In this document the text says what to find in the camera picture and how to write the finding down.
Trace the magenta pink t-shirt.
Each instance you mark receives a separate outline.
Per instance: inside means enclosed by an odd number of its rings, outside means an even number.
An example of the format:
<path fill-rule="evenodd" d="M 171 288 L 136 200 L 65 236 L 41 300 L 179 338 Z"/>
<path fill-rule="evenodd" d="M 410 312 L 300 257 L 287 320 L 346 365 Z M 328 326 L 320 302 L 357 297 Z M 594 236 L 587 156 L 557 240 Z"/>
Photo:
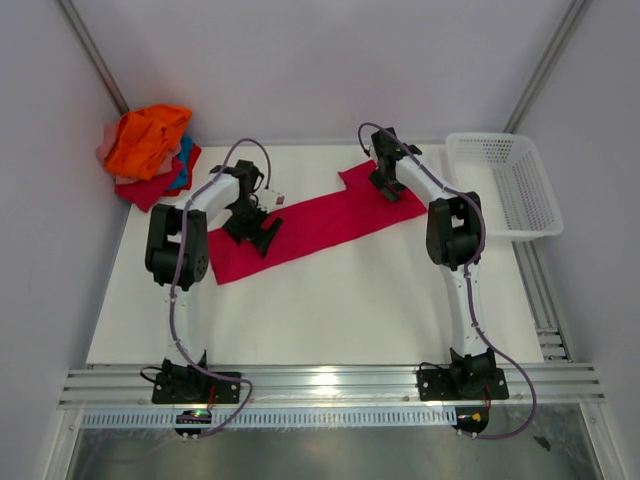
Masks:
<path fill-rule="evenodd" d="M 265 225 L 282 225 L 265 257 L 248 242 L 234 242 L 223 229 L 208 233 L 210 264 L 216 282 L 229 284 L 272 267 L 357 240 L 427 213 L 424 204 L 404 190 L 387 200 L 369 181 L 369 160 L 339 173 L 344 189 L 299 202 L 270 214 Z"/>

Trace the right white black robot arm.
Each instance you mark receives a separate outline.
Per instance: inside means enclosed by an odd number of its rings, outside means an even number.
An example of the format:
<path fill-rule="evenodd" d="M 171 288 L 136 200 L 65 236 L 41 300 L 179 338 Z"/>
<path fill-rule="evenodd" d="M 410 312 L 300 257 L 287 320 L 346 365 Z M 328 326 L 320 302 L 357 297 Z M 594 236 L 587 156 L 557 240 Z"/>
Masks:
<path fill-rule="evenodd" d="M 485 322 L 477 299 L 485 247 L 479 197 L 459 192 L 431 171 L 421 151 L 401 142 L 392 128 L 371 135 L 369 154 L 376 161 L 370 181 L 388 200 L 395 202 L 408 190 L 427 208 L 426 250 L 440 268 L 452 319 L 448 386 L 458 398 L 476 398 L 495 370 L 493 353 L 482 336 Z"/>

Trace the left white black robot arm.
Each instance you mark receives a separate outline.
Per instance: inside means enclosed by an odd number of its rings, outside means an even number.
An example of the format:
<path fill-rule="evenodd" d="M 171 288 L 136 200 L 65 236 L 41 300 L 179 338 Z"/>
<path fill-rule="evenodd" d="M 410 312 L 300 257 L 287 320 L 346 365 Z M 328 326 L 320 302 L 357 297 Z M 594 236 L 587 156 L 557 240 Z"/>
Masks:
<path fill-rule="evenodd" d="M 282 220 L 263 226 L 268 210 L 256 196 L 263 179 L 264 174 L 247 160 L 217 166 L 188 200 L 158 204 L 151 210 L 145 267 L 166 290 L 169 325 L 169 348 L 151 380 L 154 404 L 239 402 L 242 375 L 208 368 L 199 313 L 200 282 L 210 266 L 209 221 L 225 210 L 231 217 L 223 225 L 223 236 L 237 245 L 251 244 L 260 259 L 267 256 Z"/>

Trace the white perforated plastic basket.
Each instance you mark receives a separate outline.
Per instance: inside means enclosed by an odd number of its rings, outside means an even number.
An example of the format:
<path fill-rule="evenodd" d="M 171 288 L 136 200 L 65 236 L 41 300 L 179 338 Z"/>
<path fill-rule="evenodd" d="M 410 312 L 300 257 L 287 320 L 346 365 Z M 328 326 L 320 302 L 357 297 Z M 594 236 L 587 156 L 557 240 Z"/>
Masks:
<path fill-rule="evenodd" d="M 528 242 L 563 232 L 556 196 L 531 139 L 505 133 L 453 133 L 445 147 L 451 183 L 479 195 L 488 236 Z"/>

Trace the blue t-shirt in pile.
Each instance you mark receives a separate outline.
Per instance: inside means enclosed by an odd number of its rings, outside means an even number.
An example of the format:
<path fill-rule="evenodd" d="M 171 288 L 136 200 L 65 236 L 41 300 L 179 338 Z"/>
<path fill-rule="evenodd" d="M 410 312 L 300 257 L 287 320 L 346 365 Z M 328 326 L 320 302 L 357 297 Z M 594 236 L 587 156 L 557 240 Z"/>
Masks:
<path fill-rule="evenodd" d="M 188 186 L 191 180 L 193 163 L 191 157 L 195 147 L 194 140 L 190 136 L 183 136 L 180 140 L 180 147 L 180 152 L 173 158 L 172 182 L 165 191 L 168 196 L 177 195 Z"/>

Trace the red t-shirt at bottom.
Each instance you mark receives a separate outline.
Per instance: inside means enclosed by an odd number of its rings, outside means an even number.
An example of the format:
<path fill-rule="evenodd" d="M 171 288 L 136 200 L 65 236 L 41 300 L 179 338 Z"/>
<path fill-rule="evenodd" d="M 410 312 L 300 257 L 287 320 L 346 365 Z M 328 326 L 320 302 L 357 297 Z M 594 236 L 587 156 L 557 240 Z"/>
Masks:
<path fill-rule="evenodd" d="M 193 172 L 196 166 L 196 163 L 201 155 L 202 149 L 200 146 L 195 144 L 194 150 L 192 151 L 191 160 L 192 163 L 192 171 L 191 171 L 191 180 L 188 186 L 180 191 L 180 194 L 183 191 L 188 191 L 191 189 L 192 181 L 193 181 Z M 168 173 L 164 173 L 161 175 L 154 176 L 151 180 L 141 180 L 131 184 L 126 185 L 115 185 L 114 192 L 115 194 L 128 201 L 129 203 L 135 205 L 142 212 L 148 212 L 153 206 L 155 206 L 163 197 L 176 197 L 168 196 L 165 194 L 165 191 L 169 184 L 172 182 L 172 165 L 173 159 L 171 162 L 171 169 Z"/>

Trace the orange folded t-shirt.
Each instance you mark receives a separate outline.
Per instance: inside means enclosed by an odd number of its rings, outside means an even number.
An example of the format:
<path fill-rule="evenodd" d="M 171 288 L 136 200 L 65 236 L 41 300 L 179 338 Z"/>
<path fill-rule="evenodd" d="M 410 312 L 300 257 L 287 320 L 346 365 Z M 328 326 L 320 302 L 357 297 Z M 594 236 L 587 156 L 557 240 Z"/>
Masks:
<path fill-rule="evenodd" d="M 150 180 L 161 169 L 192 118 L 188 107 L 156 104 L 129 111 L 118 121 L 103 162 L 114 176 Z"/>

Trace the pink t-shirt under orange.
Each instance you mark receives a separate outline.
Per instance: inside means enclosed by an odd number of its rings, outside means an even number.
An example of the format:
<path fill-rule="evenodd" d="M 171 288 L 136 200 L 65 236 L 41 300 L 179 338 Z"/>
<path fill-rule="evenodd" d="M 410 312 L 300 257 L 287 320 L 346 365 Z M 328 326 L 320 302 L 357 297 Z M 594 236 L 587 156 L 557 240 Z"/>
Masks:
<path fill-rule="evenodd" d="M 97 160 L 103 165 L 116 143 L 117 123 L 106 124 L 103 128 L 102 141 L 95 150 Z"/>

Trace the left controller board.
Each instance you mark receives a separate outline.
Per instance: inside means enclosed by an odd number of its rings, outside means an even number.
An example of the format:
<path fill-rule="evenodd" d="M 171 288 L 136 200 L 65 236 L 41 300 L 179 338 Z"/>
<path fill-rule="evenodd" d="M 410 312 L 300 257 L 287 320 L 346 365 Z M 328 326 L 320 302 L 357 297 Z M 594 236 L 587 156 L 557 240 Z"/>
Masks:
<path fill-rule="evenodd" d="M 189 409 L 178 413 L 174 421 L 174 430 L 181 437 L 194 437 L 211 427 L 212 414 L 209 410 Z"/>

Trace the controller board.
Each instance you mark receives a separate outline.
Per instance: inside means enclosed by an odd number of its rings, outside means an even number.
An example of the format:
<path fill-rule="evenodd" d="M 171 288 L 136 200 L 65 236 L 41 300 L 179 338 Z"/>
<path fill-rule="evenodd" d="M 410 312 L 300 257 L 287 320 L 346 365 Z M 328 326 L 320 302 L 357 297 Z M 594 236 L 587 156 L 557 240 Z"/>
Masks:
<path fill-rule="evenodd" d="M 212 414 L 209 410 L 189 409 L 178 413 L 174 421 L 174 430 L 181 437 L 194 437 L 211 427 Z"/>
<path fill-rule="evenodd" d="M 454 430 L 458 436 L 478 438 L 489 423 L 489 411 L 479 407 L 456 407 Z"/>

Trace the right controller board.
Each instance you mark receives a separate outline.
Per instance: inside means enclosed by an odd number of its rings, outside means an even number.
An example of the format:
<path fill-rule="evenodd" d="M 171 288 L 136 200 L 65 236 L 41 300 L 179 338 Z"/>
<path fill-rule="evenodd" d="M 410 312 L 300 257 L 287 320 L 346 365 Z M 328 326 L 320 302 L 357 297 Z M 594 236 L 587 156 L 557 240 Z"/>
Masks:
<path fill-rule="evenodd" d="M 456 407 L 454 430 L 458 436 L 478 438 L 489 423 L 489 411 L 479 407 Z"/>

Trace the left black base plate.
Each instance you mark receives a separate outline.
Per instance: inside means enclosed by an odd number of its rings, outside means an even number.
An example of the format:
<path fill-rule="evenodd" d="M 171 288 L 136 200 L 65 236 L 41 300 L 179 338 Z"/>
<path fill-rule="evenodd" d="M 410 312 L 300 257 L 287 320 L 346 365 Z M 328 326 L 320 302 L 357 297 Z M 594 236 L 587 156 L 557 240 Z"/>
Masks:
<path fill-rule="evenodd" d="M 240 386 L 203 375 L 195 370 L 159 372 L 154 379 L 153 404 L 226 404 L 239 403 Z"/>

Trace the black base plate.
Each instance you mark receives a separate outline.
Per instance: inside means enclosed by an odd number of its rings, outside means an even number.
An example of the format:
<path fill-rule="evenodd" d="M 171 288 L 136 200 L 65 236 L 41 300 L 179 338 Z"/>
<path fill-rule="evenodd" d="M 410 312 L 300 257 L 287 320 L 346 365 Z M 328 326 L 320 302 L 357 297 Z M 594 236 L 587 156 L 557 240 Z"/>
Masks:
<path fill-rule="evenodd" d="M 159 372 L 154 379 L 153 404 L 226 404 L 239 403 L 240 386 L 203 375 L 195 370 Z"/>
<path fill-rule="evenodd" d="M 504 371 L 498 369 L 477 385 L 457 387 L 444 368 L 419 369 L 416 373 L 421 401 L 506 400 L 510 397 Z"/>

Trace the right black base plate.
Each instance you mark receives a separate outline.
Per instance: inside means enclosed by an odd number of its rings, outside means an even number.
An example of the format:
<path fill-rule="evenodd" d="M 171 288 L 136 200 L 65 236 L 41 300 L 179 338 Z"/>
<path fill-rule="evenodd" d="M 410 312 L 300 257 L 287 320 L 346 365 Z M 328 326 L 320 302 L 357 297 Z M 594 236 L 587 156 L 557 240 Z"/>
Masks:
<path fill-rule="evenodd" d="M 419 369 L 416 373 L 421 401 L 506 400 L 510 397 L 504 371 L 498 369 L 477 385 L 457 387 L 444 368 Z"/>

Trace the aluminium front rail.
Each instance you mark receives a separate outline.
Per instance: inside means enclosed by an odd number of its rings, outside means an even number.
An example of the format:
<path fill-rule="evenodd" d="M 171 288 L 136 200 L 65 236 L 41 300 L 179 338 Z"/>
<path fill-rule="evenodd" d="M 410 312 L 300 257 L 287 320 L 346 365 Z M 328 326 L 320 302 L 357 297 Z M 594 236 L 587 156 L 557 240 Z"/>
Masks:
<path fill-rule="evenodd" d="M 396 366 L 231 366 L 253 385 L 252 406 L 356 406 L 420 402 L 417 368 Z M 60 409 L 143 407 L 154 386 L 139 365 L 72 370 L 58 401 Z M 605 392 L 588 363 L 551 362 L 524 367 L 538 402 L 603 402 Z"/>

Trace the right corner metal post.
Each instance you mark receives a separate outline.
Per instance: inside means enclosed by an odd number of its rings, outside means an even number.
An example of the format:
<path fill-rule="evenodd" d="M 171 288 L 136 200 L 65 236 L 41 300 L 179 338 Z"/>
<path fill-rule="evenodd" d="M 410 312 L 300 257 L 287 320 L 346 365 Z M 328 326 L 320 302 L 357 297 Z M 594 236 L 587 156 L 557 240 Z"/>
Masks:
<path fill-rule="evenodd" d="M 592 0 L 569 2 L 506 122 L 504 133 L 518 132 L 592 3 Z"/>

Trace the corner metal post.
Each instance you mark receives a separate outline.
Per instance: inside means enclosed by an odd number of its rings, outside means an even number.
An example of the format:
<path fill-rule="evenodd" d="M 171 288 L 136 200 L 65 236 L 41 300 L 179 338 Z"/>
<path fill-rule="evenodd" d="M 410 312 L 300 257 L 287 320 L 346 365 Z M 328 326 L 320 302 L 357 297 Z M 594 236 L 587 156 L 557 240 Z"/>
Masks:
<path fill-rule="evenodd" d="M 129 111 L 129 105 L 75 3 L 72 0 L 54 0 L 54 4 L 79 43 L 114 108 L 120 115 L 125 114 Z"/>
<path fill-rule="evenodd" d="M 569 2 L 506 122 L 504 133 L 518 132 L 592 3 L 592 0 Z"/>

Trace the left corner metal post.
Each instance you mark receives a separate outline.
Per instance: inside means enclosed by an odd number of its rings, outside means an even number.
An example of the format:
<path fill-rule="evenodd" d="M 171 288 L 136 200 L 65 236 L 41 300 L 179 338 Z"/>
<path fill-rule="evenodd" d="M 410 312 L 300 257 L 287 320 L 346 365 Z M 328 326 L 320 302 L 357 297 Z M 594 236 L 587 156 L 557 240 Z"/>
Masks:
<path fill-rule="evenodd" d="M 54 0 L 54 4 L 79 43 L 114 108 L 120 115 L 125 114 L 129 111 L 129 105 L 75 3 L 72 0 Z"/>

